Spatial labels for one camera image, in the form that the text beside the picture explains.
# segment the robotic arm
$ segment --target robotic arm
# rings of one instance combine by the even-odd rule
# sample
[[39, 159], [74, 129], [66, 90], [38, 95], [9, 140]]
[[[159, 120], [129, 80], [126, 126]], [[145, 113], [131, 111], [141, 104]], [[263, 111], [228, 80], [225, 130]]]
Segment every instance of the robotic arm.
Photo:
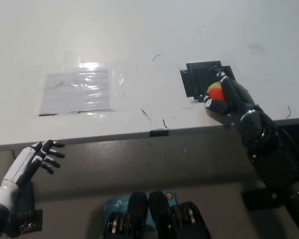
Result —
[[214, 70], [223, 97], [204, 96], [211, 111], [230, 114], [248, 157], [299, 228], [299, 152], [292, 138], [256, 105], [248, 91], [220, 70]]
[[23, 149], [4, 176], [0, 186], [0, 237], [9, 222], [18, 193], [31, 180], [38, 168], [42, 167], [48, 173], [53, 174], [54, 172], [48, 163], [56, 168], [60, 167], [60, 164], [48, 155], [54, 155], [58, 158], [64, 158], [64, 155], [52, 147], [60, 148], [64, 145], [48, 140]]

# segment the white table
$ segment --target white table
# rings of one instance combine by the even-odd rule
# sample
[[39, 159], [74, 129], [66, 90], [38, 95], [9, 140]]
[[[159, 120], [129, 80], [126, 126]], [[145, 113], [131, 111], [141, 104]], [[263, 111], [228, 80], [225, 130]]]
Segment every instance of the white table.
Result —
[[[39, 117], [41, 72], [75, 54], [122, 66], [124, 97], [112, 103], [123, 107]], [[170, 134], [217, 126], [179, 73], [212, 60], [273, 119], [288, 106], [299, 119], [299, 0], [1, 0], [0, 150], [148, 137], [163, 119]]]

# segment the white robotic hand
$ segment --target white robotic hand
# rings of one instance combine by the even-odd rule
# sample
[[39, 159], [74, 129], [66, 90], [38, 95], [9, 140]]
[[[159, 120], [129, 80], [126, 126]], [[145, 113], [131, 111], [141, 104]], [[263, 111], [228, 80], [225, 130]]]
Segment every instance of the white robotic hand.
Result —
[[52, 147], [61, 148], [64, 145], [48, 140], [24, 148], [4, 176], [0, 186], [0, 236], [9, 220], [19, 191], [31, 180], [38, 168], [42, 167], [53, 174], [49, 164], [56, 168], [60, 167], [60, 164], [49, 155], [58, 158], [64, 158], [64, 155]]

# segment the clear plastic tape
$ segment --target clear plastic tape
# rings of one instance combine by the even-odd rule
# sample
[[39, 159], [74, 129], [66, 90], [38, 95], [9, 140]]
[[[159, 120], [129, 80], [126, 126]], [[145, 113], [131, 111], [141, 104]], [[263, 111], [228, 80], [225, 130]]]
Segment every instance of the clear plastic tape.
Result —
[[123, 71], [119, 64], [80, 63], [44, 73], [40, 116], [116, 111], [124, 108]]

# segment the floor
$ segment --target floor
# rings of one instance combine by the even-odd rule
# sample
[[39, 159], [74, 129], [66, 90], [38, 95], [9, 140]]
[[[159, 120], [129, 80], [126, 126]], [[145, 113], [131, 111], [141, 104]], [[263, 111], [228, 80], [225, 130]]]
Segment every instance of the floor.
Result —
[[[20, 238], [99, 239], [108, 199], [171, 189], [179, 202], [197, 204], [213, 239], [299, 239], [284, 208], [246, 211], [240, 192], [262, 183], [233, 130], [70, 145], [62, 152], [54, 175], [41, 169], [33, 179], [43, 231]], [[12, 162], [11, 151], [0, 152], [0, 181]]]

